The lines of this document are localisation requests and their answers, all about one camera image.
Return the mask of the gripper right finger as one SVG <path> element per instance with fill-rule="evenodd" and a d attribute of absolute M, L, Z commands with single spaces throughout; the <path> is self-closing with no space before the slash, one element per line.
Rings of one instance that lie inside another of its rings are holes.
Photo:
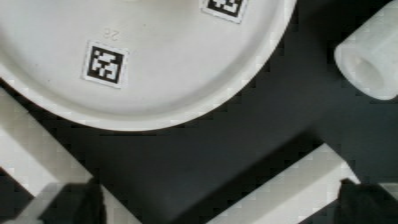
<path fill-rule="evenodd" d="M 398 224 L 398 183 L 341 181 L 334 224 Z"/>

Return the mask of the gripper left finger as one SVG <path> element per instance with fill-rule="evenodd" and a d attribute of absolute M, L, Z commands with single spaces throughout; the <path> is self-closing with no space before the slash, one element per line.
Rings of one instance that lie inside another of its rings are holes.
<path fill-rule="evenodd" d="M 39 213 L 41 224 L 107 224 L 105 196 L 100 183 L 52 183 L 45 188 L 48 205 Z"/>

